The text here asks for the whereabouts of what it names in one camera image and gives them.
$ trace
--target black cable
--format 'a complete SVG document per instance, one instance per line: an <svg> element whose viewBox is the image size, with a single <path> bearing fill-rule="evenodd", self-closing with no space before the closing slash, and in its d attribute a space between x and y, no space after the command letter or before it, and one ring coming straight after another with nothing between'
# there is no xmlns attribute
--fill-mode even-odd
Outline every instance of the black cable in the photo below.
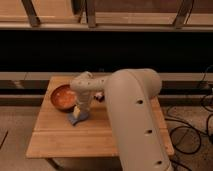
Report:
<svg viewBox="0 0 213 171"><path fill-rule="evenodd" d="M201 106L202 106L205 110L207 110L208 112L213 112L213 109L210 109L209 107L207 107L207 105L205 105L205 100L206 100L207 97L209 97L209 96L211 96L211 95L212 95L212 94L204 95L203 98L200 100Z"/></svg>
<svg viewBox="0 0 213 171"><path fill-rule="evenodd" d="M174 157L176 157L177 159L175 160L175 159L171 159L171 160L175 160L177 163L180 163L180 157L175 153L174 154ZM174 169L174 171L178 171L178 164L173 164L173 169Z"/></svg>
<svg viewBox="0 0 213 171"><path fill-rule="evenodd" d="M8 135L8 131L6 131L6 133L5 133L4 137L3 137L3 140L2 140L2 142L0 144L0 150L3 147L3 144L4 144L4 142L5 142L6 138L7 138L7 135Z"/></svg>
<svg viewBox="0 0 213 171"><path fill-rule="evenodd" d="M213 114L210 114L208 116L208 118L206 119L206 133L209 137L209 141L213 144L213 134L210 134L209 132L209 122L210 122L210 119L213 117Z"/></svg>
<svg viewBox="0 0 213 171"><path fill-rule="evenodd" d="M194 3L195 3L195 0L192 0L192 6L191 6L191 8L190 8L190 11L189 11L189 14L188 14L188 17L187 17L187 19L186 19L185 24L188 23L188 20L189 20L189 18L191 17L191 13L192 13L193 8L194 8Z"/></svg>
<svg viewBox="0 0 213 171"><path fill-rule="evenodd" d="M205 80L206 75L207 75L209 69L211 69L212 67L213 67L213 65L209 65L209 66L205 69L203 78L198 82L197 89L200 88L200 85L201 85L201 84L203 83L203 81Z"/></svg>
<svg viewBox="0 0 213 171"><path fill-rule="evenodd" d="M186 130L186 132L183 134L180 140L175 144L175 146L179 145L183 141L184 137L188 134L188 132L189 132L189 129Z"/></svg>
<svg viewBox="0 0 213 171"><path fill-rule="evenodd" d="M173 107L174 107L174 106L170 106L170 107L166 110L166 116L169 116L169 117L171 117L171 118L175 118L175 119L179 119L179 120L185 121L184 119L179 118L179 117L177 117L177 116L173 116L173 115L171 115L171 114L169 113L169 111L170 111Z"/></svg>
<svg viewBox="0 0 213 171"><path fill-rule="evenodd" d="M198 139L199 139L198 146L197 146L197 148L195 148L195 150L189 151L189 152L188 152L188 151L183 151L183 150L181 150L181 149L178 148L177 145L175 145L174 143L173 143L173 147L174 147L177 151L179 151L180 153L183 153L183 154L192 155L192 154L197 153L197 152L200 150L200 148L201 148L202 140L201 140L200 133L199 133L198 130L196 130L194 127L190 127L190 126L179 126L179 127L176 127L175 129L173 129L173 130L170 132L170 137L172 138L172 135L173 135L177 130L179 130L179 129L181 129L181 128L189 128L189 129L192 129L192 130L195 131L195 133L197 134Z"/></svg>
<svg viewBox="0 0 213 171"><path fill-rule="evenodd" d="M213 108L213 96L212 96L212 98L211 98L211 100L210 100L210 102L209 102L209 106L211 107L211 108Z"/></svg>
<svg viewBox="0 0 213 171"><path fill-rule="evenodd" d="M186 121L182 121L182 120L178 120L178 119L170 119L170 118L165 118L166 121L172 121L172 122L179 122L185 125L188 125L189 127L192 127L193 129L197 130L200 134L204 135L204 136L208 136L207 133L195 128L193 125L191 125L190 123L186 122Z"/></svg>
<svg viewBox="0 0 213 171"><path fill-rule="evenodd" d="M183 167L184 169L186 169L186 170L188 170L188 171L192 171L189 167L187 167L186 165L184 165L184 164L182 164L182 163L180 163L180 162L177 162L177 161L172 160L172 159L170 159L170 161L171 161L172 163L177 164L178 166Z"/></svg>

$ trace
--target orange bowl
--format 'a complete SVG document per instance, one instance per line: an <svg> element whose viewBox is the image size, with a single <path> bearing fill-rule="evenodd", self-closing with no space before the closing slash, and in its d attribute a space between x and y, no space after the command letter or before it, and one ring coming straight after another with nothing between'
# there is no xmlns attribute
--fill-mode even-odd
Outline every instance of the orange bowl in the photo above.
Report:
<svg viewBox="0 0 213 171"><path fill-rule="evenodd" d="M69 84L56 88L51 94L52 104L59 110L73 109L76 102L76 94L71 90Z"/></svg>

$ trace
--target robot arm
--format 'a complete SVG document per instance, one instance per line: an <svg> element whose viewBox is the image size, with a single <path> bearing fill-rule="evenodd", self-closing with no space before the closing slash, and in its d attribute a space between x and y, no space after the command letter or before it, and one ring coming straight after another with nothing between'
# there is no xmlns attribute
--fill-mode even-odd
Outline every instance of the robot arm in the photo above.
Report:
<svg viewBox="0 0 213 171"><path fill-rule="evenodd" d="M123 170L172 171L150 104L161 89L158 74L151 69L127 69L99 79L89 75L84 73L70 84L80 99L77 105L89 112L91 94L85 93L104 90Z"/></svg>

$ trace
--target floor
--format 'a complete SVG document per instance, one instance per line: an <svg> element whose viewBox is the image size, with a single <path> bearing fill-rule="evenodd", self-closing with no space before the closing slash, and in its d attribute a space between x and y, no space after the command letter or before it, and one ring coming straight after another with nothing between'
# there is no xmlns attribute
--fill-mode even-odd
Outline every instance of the floor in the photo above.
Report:
<svg viewBox="0 0 213 171"><path fill-rule="evenodd" d="M0 149L0 170L2 171L53 171L54 169L42 159L27 159L25 153L31 137L31 133L36 121L39 106L0 106L0 140L3 132L8 131L8 135ZM166 113L168 106L162 107ZM201 106L174 106L169 110L169 114L181 117L196 126L200 130L205 130L205 121L209 112ZM168 127L172 128L180 124L168 122ZM210 122L210 130L213 130L213 120ZM177 142L185 130L177 131L173 136L173 141ZM180 142L183 150L193 150L196 148L198 138L192 131L188 131ZM185 155L176 152L180 162L193 171L211 171L213 168L213 148L212 144L205 137L202 137L202 146L198 153ZM93 171L93 170L121 170L118 158L84 158L84 159L56 159L63 166L63 170L73 171Z"/></svg>

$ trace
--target wooden table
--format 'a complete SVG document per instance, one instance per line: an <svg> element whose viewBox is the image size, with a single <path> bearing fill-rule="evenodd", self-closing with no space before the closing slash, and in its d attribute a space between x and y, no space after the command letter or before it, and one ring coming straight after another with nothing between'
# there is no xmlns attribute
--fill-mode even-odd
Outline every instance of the wooden table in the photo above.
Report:
<svg viewBox="0 0 213 171"><path fill-rule="evenodd" d="M104 103L93 101L89 119L75 127L68 121L66 113L55 109L51 104L50 95L53 90L60 85L69 84L72 78L51 78L26 154L28 158L45 158L56 169L58 165L52 158L118 156ZM158 99L151 100L151 104L166 151L171 156L174 149Z"/></svg>

